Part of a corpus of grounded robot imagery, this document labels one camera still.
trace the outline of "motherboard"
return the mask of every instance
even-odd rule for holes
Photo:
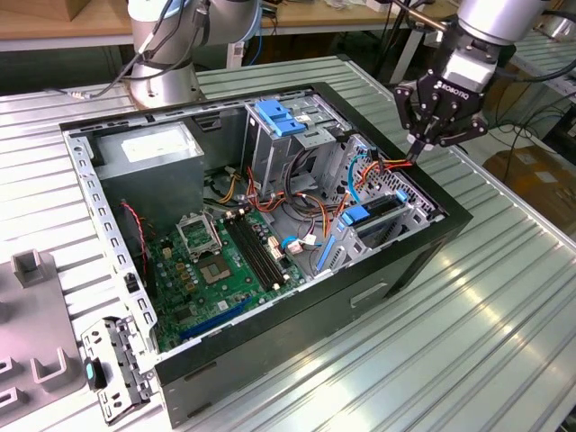
[[[290,258],[276,255],[275,237],[257,211],[239,220],[212,220],[207,213],[203,217],[208,224],[178,225],[167,236],[148,242],[161,352],[305,282]],[[221,247],[214,246],[217,240]],[[206,252],[190,253],[206,245],[211,245]],[[264,263],[274,268],[263,268]]]

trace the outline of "workbench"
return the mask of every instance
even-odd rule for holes
[[[199,74],[209,98],[274,88],[279,79],[328,82],[406,149],[391,94],[352,62]],[[0,98],[0,259],[50,251],[77,337],[126,310],[58,124],[131,110],[119,85],[93,101]],[[400,294],[178,430],[555,430],[576,403],[576,244],[459,150],[439,148],[418,163],[473,215],[460,236]],[[3,432],[88,425],[167,430],[168,420],[154,396],[106,429],[86,386]]]

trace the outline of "metal bracket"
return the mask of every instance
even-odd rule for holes
[[[98,362],[105,386],[96,390],[98,402],[109,426],[149,402],[152,391],[149,378],[140,373],[129,338],[132,318],[101,319],[82,334],[86,355]],[[93,380],[94,368],[86,370],[88,381]]]
[[[14,276],[22,288],[44,282],[49,277],[44,262],[36,249],[12,255],[11,265]]]
[[[28,396],[16,387],[0,392],[0,416],[25,405]]]
[[[0,382],[15,377],[22,369],[11,357],[0,359]]]
[[[70,358],[66,355],[62,346],[56,349],[56,353],[58,355],[56,370],[54,370],[52,365],[43,365],[37,358],[30,359],[34,382],[40,385],[46,393],[54,392],[63,385],[71,383],[77,376],[74,364],[70,362]]]

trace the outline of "yellow cable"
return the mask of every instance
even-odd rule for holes
[[[234,194],[234,186],[235,185],[236,185],[236,177],[233,176],[232,181],[230,182],[230,189],[228,190],[228,193],[226,193],[226,196],[224,196],[224,198],[218,200],[218,203],[225,204],[232,199],[232,195]]]

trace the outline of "blue pcie slot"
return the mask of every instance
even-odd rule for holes
[[[326,258],[328,258],[328,254],[330,253],[330,250],[334,246],[334,243],[336,243],[336,237],[330,236],[330,240],[328,240],[328,244],[326,245],[326,248],[324,249],[324,252],[320,257],[318,265],[316,265],[316,270],[320,271],[322,266],[324,266],[324,261],[326,261]]]
[[[196,324],[195,326],[190,327],[185,331],[181,331],[179,334],[180,339],[186,340],[189,338],[193,338],[194,336],[201,335],[203,332],[219,326],[223,322],[230,321],[231,319],[236,318],[244,311],[244,308],[251,300],[252,300],[251,297],[247,298],[242,303],[237,304],[233,308],[226,310],[220,315],[216,315],[215,317],[207,319],[205,322],[201,322],[200,324]]]

